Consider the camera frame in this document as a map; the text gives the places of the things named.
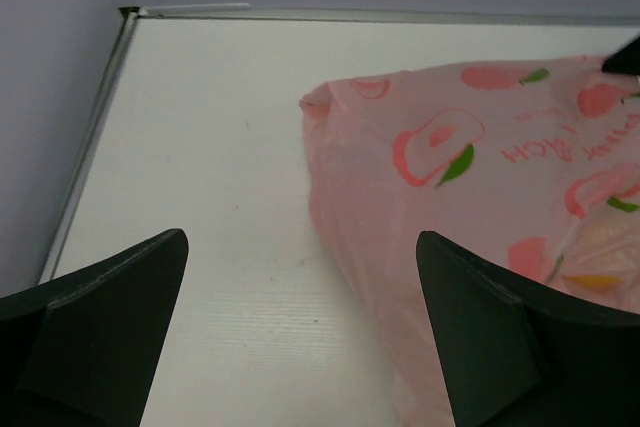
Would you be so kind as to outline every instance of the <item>white surface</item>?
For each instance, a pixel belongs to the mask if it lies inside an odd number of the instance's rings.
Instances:
[[[57,276],[186,230],[143,426],[394,425],[390,368],[308,220],[302,94],[335,77],[609,52],[636,32],[142,20]]]

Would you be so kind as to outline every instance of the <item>fabric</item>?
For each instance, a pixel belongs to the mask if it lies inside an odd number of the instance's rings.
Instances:
[[[404,426],[453,426],[422,231],[640,312],[640,84],[602,58],[456,64],[305,96],[313,222],[379,326]]]

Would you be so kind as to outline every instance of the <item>metal edge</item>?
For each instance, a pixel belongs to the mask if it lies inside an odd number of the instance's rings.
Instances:
[[[145,7],[142,18],[293,20],[323,22],[375,22],[405,24],[638,26],[640,17],[534,16],[480,13],[426,13],[374,10],[252,9],[250,4],[206,4]]]
[[[49,246],[49,252],[47,259],[40,275],[38,284],[48,282],[53,279],[62,250],[64,248],[67,235],[71,229],[73,217],[75,216],[80,198],[82,197],[82,191],[84,190],[87,177],[89,176],[89,170],[95,156],[96,149],[100,140],[100,134],[104,128],[104,124],[109,112],[109,107],[113,99],[115,87],[118,84],[122,66],[127,57],[129,46],[133,39],[137,27],[137,21],[139,19],[137,12],[131,12],[125,18],[116,43],[114,44],[111,57],[105,68],[100,82],[100,87],[96,95],[96,99],[93,104],[91,120],[89,122],[89,128],[82,142],[82,148],[80,149],[80,155],[76,161],[76,167],[74,169],[74,176],[67,192],[64,208],[56,230]]]

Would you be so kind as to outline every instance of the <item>pink cloth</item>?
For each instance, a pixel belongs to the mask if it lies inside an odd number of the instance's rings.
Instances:
[[[453,426],[415,263],[421,231],[640,311],[640,85],[601,61],[448,65],[302,99],[311,216],[378,323],[402,425]]]

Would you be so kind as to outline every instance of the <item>black object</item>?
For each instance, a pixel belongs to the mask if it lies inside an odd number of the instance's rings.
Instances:
[[[640,37],[632,40],[602,64],[608,74],[640,75]]]
[[[0,426],[137,427],[187,253],[171,230],[0,299]]]
[[[418,268],[457,427],[640,425],[640,316],[555,291],[434,233]]]

